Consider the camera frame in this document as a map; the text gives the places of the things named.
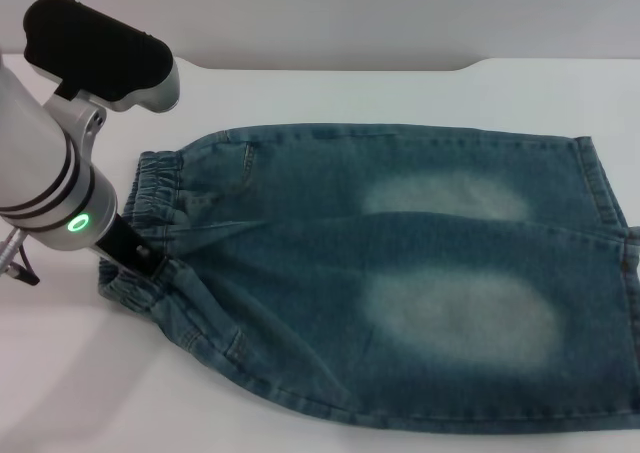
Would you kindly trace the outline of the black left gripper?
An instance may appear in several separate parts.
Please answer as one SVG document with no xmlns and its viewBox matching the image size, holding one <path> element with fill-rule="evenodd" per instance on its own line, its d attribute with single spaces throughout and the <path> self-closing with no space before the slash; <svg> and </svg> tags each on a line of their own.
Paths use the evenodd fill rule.
<svg viewBox="0 0 640 453">
<path fill-rule="evenodd" d="M 168 261 L 143 239 L 119 214 L 95 248 L 105 258 L 126 270 L 150 278 L 157 277 Z"/>
</svg>

